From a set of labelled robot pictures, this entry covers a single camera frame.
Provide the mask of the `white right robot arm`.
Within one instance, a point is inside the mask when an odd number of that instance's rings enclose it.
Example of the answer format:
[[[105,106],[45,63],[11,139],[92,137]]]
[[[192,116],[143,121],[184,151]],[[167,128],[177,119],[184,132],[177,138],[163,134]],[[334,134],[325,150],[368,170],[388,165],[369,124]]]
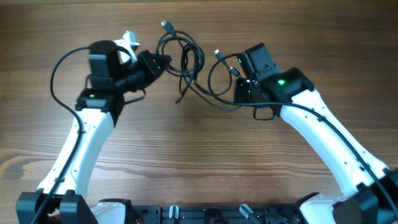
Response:
[[[282,72],[263,43],[237,55],[245,74],[234,102],[269,107],[298,131],[330,169],[341,195],[314,193],[298,204],[304,223],[393,223],[397,220],[397,171],[368,152],[328,109],[297,68]]]

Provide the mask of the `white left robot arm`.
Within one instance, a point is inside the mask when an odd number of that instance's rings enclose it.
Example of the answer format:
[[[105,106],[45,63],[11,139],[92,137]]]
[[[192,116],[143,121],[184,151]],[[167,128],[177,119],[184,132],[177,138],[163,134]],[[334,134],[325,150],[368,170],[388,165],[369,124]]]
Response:
[[[86,195],[104,142],[113,132],[124,106],[136,102],[124,94],[144,91],[169,66],[169,55],[148,50],[137,56],[112,40],[86,48],[91,73],[76,99],[71,130],[46,178],[35,192],[23,192],[16,203],[19,223],[136,223],[130,200],[103,199],[89,207]]]

